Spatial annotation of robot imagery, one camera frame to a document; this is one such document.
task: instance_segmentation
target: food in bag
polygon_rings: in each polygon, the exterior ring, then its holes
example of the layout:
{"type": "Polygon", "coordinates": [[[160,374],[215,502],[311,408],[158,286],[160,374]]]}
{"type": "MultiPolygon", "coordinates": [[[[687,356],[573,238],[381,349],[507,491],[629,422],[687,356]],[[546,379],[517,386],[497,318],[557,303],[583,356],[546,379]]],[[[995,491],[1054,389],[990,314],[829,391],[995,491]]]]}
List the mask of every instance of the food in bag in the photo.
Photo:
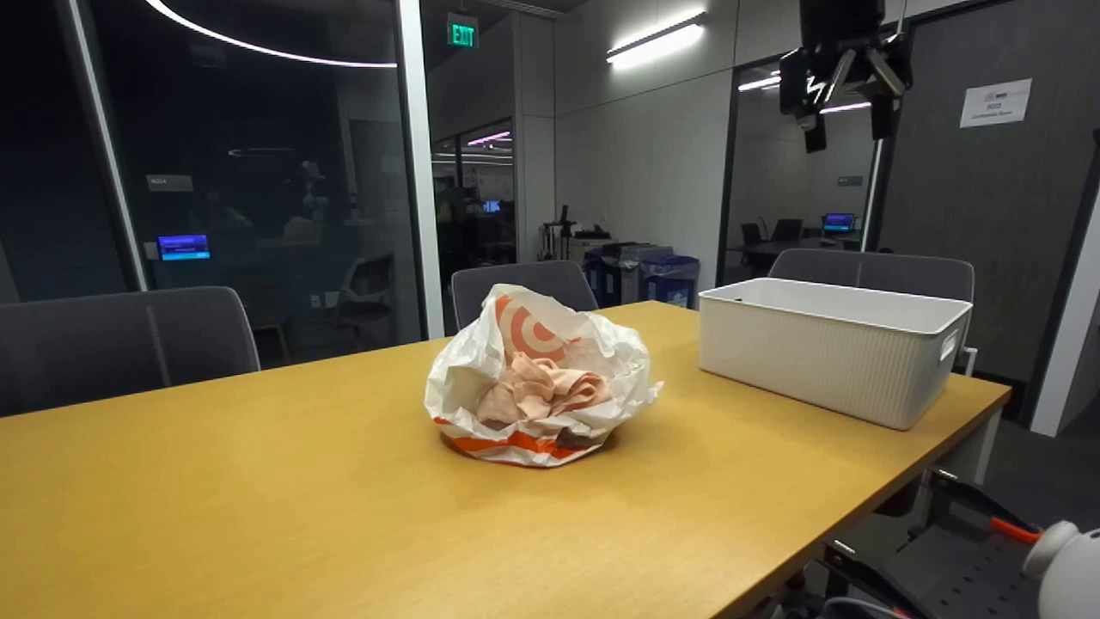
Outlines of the food in bag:
{"type": "Polygon", "coordinates": [[[435,354],[426,408],[471,458],[557,467],[597,451],[657,391],[637,330],[494,286],[435,354]]]}

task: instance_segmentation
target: sign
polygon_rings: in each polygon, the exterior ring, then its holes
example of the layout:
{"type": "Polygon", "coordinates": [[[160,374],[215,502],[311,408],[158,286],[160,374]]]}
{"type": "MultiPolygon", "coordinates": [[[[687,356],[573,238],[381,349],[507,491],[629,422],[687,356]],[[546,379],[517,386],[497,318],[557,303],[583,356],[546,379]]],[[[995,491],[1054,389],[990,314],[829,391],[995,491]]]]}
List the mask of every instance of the sign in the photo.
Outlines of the sign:
{"type": "Polygon", "coordinates": [[[476,15],[447,14],[447,43],[449,48],[476,48],[476,15]]]}
{"type": "Polygon", "coordinates": [[[1020,122],[1028,98],[1030,77],[965,89],[960,126],[1020,122]]]}

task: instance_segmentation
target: plastic bag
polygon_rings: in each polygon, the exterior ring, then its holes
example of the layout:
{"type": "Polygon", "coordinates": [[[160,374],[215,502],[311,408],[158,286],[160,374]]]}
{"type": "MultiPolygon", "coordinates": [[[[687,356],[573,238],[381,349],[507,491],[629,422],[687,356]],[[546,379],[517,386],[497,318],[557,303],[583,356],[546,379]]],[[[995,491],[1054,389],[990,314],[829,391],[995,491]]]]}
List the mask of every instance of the plastic bag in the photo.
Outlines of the plastic bag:
{"type": "Polygon", "coordinates": [[[573,314],[522,286],[494,286],[482,303],[482,317],[435,354],[423,402],[442,440],[467,458],[560,467],[596,453],[657,391],[649,349],[637,330],[573,314]],[[522,354],[597,374],[604,398],[512,422],[476,418],[492,389],[522,354]]]}

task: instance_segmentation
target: exit sign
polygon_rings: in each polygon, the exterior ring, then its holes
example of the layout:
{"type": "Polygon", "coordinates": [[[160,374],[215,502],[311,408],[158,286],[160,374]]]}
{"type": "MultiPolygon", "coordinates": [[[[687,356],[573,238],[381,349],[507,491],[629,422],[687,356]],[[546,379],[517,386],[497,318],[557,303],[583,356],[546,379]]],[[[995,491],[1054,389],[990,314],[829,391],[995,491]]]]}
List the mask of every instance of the exit sign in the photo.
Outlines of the exit sign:
{"type": "Polygon", "coordinates": [[[476,48],[476,15],[447,14],[447,43],[449,48],[476,48]]]}

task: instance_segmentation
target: cable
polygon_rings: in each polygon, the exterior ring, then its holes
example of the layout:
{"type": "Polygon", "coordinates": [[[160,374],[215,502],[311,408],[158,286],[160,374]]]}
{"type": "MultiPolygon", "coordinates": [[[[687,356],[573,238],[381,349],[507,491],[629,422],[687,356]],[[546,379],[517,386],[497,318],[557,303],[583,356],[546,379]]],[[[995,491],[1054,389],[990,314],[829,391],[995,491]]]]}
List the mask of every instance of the cable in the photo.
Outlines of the cable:
{"type": "Polygon", "coordinates": [[[857,598],[857,593],[824,598],[821,619],[842,619],[844,608],[866,610],[872,619],[905,619],[905,610],[857,598]]]}

